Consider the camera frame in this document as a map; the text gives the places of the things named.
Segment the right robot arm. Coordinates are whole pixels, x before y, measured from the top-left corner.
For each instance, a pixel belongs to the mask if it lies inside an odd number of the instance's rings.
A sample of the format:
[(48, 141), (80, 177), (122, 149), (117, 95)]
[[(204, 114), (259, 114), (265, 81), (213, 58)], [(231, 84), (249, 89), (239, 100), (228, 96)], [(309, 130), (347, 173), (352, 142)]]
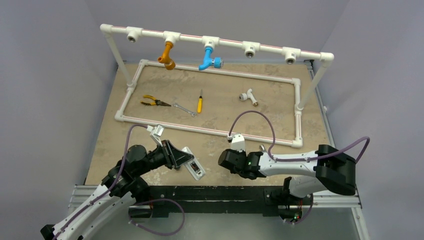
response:
[(353, 157), (327, 144), (319, 145), (315, 151), (275, 157), (261, 151), (226, 149), (218, 159), (219, 166), (245, 179), (290, 176), (280, 191), (282, 200), (288, 204), (325, 190), (342, 196), (355, 195), (356, 164)]

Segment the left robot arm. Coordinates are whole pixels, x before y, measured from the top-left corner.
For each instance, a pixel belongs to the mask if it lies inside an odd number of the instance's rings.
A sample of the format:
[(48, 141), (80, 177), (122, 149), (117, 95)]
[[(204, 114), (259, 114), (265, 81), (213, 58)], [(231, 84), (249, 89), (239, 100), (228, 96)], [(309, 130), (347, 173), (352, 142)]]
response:
[(195, 180), (205, 175), (188, 147), (177, 149), (168, 140), (163, 140), (152, 151), (143, 145), (133, 145), (76, 210), (59, 223), (47, 224), (40, 230), (42, 237), (45, 240), (90, 240), (124, 208), (153, 203), (151, 188), (141, 176), (162, 166), (169, 169), (185, 166)]

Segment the white AC remote control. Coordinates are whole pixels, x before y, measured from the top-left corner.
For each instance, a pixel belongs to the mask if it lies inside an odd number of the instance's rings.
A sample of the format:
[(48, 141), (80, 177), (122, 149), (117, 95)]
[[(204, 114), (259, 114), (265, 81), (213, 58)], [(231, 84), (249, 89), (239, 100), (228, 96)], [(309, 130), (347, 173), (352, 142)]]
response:
[(189, 154), (192, 156), (192, 159), (184, 163), (183, 165), (186, 167), (186, 169), (190, 172), (190, 174), (193, 176), (193, 178), (196, 181), (199, 181), (202, 179), (206, 172), (196, 156), (192, 153), (192, 151), (186, 146), (182, 149), (183, 152)]

